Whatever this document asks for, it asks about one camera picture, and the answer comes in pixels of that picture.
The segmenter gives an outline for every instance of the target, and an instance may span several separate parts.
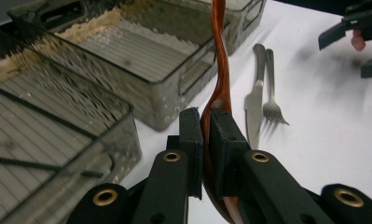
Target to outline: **wooden spoon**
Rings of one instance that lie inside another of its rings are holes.
[[[242,223],[237,206],[238,198],[226,197],[224,201],[218,200],[216,187],[214,185],[214,168],[209,153],[209,131],[211,108],[217,107],[232,114],[230,89],[229,89],[229,67],[227,49],[224,39],[224,15],[226,11],[226,0],[212,1],[212,30],[214,45],[217,54],[218,78],[217,83],[208,104],[200,117],[200,127],[204,139],[203,150],[203,184],[214,207],[220,215],[230,223]]]

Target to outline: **knife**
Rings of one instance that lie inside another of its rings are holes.
[[[264,72],[266,64],[265,47],[261,44],[254,46],[257,60],[257,74],[255,85],[250,94],[246,96],[244,106],[246,110],[247,136],[252,149],[258,149],[259,134],[262,122],[262,88],[264,86]]]

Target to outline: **screw hole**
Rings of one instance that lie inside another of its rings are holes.
[[[159,224],[165,221],[165,216],[162,213],[156,213],[150,218],[150,223]]]
[[[346,189],[336,189],[334,195],[342,203],[345,203],[351,207],[362,207],[364,206],[364,201],[357,194],[346,190]]]
[[[180,160],[180,154],[175,152],[169,152],[163,156],[163,160],[165,161],[178,161]]]
[[[259,162],[267,162],[269,161],[269,157],[267,155],[264,155],[262,153],[254,153],[252,155],[253,160],[259,161]]]
[[[97,206],[107,206],[116,200],[118,194],[113,189],[103,189],[95,194],[93,203]]]

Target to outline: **knife blade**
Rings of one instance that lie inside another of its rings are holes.
[[[245,98],[247,136],[252,149],[258,149],[259,134],[262,123],[262,88],[264,86],[264,73],[266,64],[265,47],[261,44],[254,46],[257,68],[253,90]]]

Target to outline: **brass insert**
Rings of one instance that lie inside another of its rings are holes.
[[[165,161],[179,161],[180,160],[180,154],[175,153],[175,152],[166,153],[163,156],[163,160],[165,160]]]
[[[342,203],[351,207],[363,207],[364,201],[357,194],[347,189],[336,189],[334,191],[335,197]]]
[[[93,203],[97,206],[107,206],[116,200],[118,194],[113,189],[102,189],[93,197]]]
[[[253,153],[252,159],[255,161],[259,161],[259,162],[269,161],[269,157],[267,155],[259,153],[259,152]]]

